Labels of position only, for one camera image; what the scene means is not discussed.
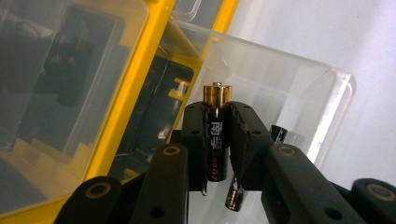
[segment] white wall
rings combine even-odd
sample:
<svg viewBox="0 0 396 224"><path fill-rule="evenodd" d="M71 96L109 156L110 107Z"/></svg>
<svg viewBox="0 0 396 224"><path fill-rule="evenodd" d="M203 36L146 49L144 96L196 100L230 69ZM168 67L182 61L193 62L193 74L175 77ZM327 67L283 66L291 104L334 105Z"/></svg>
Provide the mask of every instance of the white wall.
<svg viewBox="0 0 396 224"><path fill-rule="evenodd" d="M396 186L396 1L240 0L230 35L350 71L357 89L322 172Z"/></svg>

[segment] white background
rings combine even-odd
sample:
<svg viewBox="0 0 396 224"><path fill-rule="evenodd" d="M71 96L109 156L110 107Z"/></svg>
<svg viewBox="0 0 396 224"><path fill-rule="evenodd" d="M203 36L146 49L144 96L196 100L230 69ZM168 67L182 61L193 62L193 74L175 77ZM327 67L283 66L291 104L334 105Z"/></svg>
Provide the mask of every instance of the white background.
<svg viewBox="0 0 396 224"><path fill-rule="evenodd" d="M355 96L322 172L348 189L363 177L396 186L396 1L241 0L229 35L351 72Z"/></svg>

